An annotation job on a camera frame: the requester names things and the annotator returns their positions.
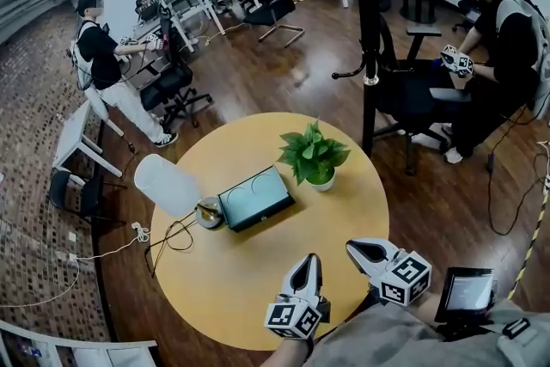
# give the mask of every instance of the lamp shade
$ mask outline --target lamp shade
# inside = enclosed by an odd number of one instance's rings
[[[139,163],[134,183],[170,216],[186,216],[200,201],[195,178],[158,155],[148,155]]]

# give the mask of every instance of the wooden floor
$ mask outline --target wooden floor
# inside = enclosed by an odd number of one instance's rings
[[[406,36],[407,22],[399,16],[399,6],[400,0],[394,0],[393,8],[385,16],[394,35],[397,56],[404,58],[412,39]],[[462,32],[451,31],[451,26],[461,20],[456,12],[437,7],[437,16],[443,37],[426,40],[420,52],[422,58],[437,57],[444,45],[458,46],[464,36]],[[288,49],[283,48],[290,37],[285,32],[259,44],[256,40],[264,30],[241,27],[227,37],[216,37],[201,50],[191,64],[195,87],[200,92],[209,92],[215,103],[199,114],[199,129],[193,129],[189,122],[181,126],[178,143],[162,150],[165,157],[177,162],[189,147],[220,125],[272,111],[319,117],[360,141],[363,98],[360,78],[338,81],[331,78],[333,71],[352,70],[359,64],[357,1],[349,9],[343,9],[339,0],[308,0],[299,3],[288,19],[307,31]],[[215,33],[213,26],[209,33]],[[474,59],[484,61],[483,52],[478,52]],[[134,237],[130,223],[150,226],[153,211],[152,203],[133,186],[132,177],[141,158],[157,150],[120,114],[116,113],[113,119],[138,152],[131,159],[124,143],[105,130],[103,147],[107,158],[119,168],[126,167],[124,181],[129,188],[112,197],[118,218],[128,222],[128,226],[104,235],[100,241],[102,252]],[[384,118],[378,118],[378,127],[386,124]],[[449,266],[491,267],[496,270],[498,291],[503,296],[523,263],[542,195],[538,186],[526,197],[519,222],[510,235],[500,237],[491,232],[485,164],[487,154],[503,132],[501,129],[494,133],[471,159],[455,166],[445,164],[435,151],[419,149],[416,177],[403,173],[403,137],[375,143],[372,162],[388,197],[390,240],[399,247],[416,250],[431,262],[434,291],[441,290]],[[499,229],[508,228],[522,194],[535,180],[533,159],[536,153],[541,153],[535,142],[548,139],[549,133],[544,121],[536,121],[515,127],[498,147],[492,212]],[[543,174],[544,160],[539,160],[538,173]],[[550,225],[543,225],[515,297],[525,309],[550,309],[550,291],[546,289],[549,236]],[[156,339],[165,365],[254,366],[268,356],[267,352],[222,346],[187,325],[148,274],[142,245],[103,259],[102,266],[118,338]]]

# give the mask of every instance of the white sneaker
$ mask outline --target white sneaker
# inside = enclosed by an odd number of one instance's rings
[[[179,137],[180,135],[178,133],[164,133],[164,135],[162,135],[161,140],[156,142],[155,145],[159,149],[161,149],[162,147],[166,147],[170,144],[175,143]]]
[[[452,149],[448,150],[443,157],[445,158],[445,161],[449,164],[457,164],[462,159],[462,155],[456,150],[456,147],[453,147]]]
[[[448,137],[452,138],[454,133],[453,133],[453,125],[450,124],[450,123],[443,123],[441,124],[441,131],[447,135]]]

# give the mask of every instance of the handheld screen device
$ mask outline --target handheld screen device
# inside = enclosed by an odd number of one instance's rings
[[[494,282],[492,269],[449,268],[435,321],[452,322],[483,317],[492,302]]]

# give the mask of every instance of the green leaves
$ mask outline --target green leaves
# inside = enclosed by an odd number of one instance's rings
[[[287,143],[281,150],[278,162],[288,164],[300,185],[305,179],[312,182],[328,182],[334,168],[342,165],[350,155],[346,145],[335,139],[325,139],[319,130],[319,120],[308,124],[305,133],[291,132],[281,135]]]

